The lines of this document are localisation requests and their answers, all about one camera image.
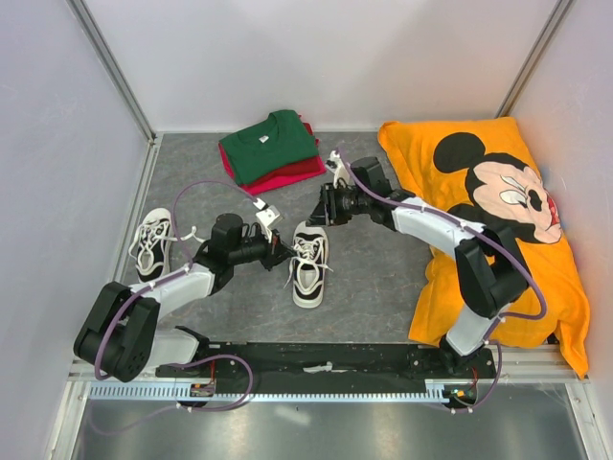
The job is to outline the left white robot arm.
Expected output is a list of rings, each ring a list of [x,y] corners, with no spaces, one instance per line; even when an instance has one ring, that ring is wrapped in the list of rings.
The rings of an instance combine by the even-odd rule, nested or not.
[[[150,367],[180,368],[199,377],[210,366],[205,337],[186,328],[159,331],[159,320],[221,291],[237,265],[259,262],[270,270],[297,254],[280,232],[235,214],[216,219],[193,260],[154,281],[102,287],[74,343],[76,357],[94,366],[95,378],[130,382]]]

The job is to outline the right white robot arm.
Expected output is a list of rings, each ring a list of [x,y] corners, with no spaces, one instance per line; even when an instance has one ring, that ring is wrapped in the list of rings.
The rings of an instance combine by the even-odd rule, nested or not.
[[[322,186],[308,223],[337,226],[366,215],[392,231],[426,242],[454,261],[464,305],[439,342],[438,362],[446,375],[462,376],[503,313],[529,287],[529,270],[511,229],[456,218],[393,188],[375,157],[348,165],[333,150],[326,167],[333,179]]]

